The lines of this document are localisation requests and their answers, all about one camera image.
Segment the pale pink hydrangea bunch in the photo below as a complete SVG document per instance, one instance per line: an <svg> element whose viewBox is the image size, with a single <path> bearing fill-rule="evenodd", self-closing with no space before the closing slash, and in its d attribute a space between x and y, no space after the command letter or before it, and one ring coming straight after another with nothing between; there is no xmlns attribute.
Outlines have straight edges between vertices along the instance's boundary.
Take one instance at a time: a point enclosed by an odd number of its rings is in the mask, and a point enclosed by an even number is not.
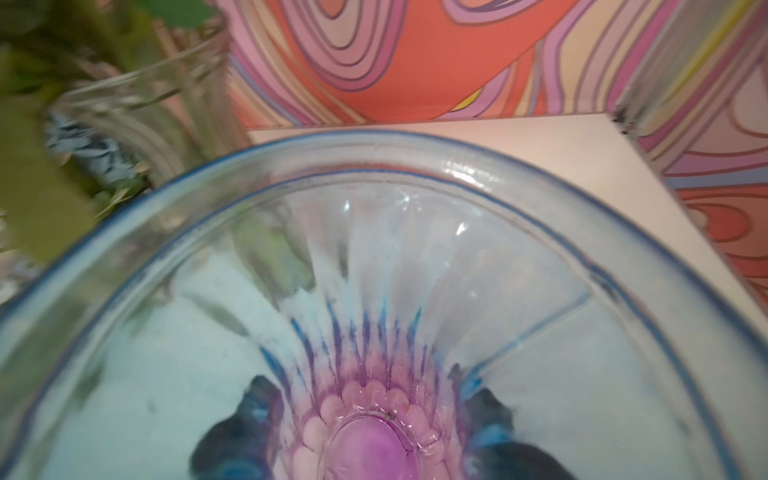
<svg viewBox="0 0 768 480"><path fill-rule="evenodd" d="M2 3L1 209L13 248L48 264L141 194L89 196L65 172L46 147L48 115L63 115L56 101L163 59L147 44L157 25L192 30L216 14L223 15L211 1Z"/></svg>

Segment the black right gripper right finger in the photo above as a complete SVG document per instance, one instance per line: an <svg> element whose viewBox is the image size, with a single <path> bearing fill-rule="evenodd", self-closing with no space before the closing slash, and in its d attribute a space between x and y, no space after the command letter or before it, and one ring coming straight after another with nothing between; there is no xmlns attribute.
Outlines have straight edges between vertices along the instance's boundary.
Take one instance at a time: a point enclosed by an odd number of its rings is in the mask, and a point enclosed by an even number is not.
<svg viewBox="0 0 768 480"><path fill-rule="evenodd" d="M458 402L461 469L467 479L572 479L549 453L515 438L513 413L487 388Z"/></svg>

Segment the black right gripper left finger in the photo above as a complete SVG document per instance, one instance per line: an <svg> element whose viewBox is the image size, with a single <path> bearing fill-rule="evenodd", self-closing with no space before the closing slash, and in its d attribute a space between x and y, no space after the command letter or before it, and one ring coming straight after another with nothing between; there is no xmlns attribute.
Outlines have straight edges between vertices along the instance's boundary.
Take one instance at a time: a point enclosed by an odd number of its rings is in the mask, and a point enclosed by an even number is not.
<svg viewBox="0 0 768 480"><path fill-rule="evenodd" d="M280 389L254 377L234 413L198 441L189 461L195 479L273 479L284 403Z"/></svg>

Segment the clear glass vase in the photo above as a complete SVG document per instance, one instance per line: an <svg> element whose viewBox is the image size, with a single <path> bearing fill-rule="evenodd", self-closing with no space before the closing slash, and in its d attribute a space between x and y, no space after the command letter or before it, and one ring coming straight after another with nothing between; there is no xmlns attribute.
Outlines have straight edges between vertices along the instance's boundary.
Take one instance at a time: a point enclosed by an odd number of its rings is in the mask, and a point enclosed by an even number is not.
<svg viewBox="0 0 768 480"><path fill-rule="evenodd" d="M155 185L248 147L228 93L226 18L216 14L192 30L157 25L147 44L163 59L78 86L55 111L114 138Z"/></svg>

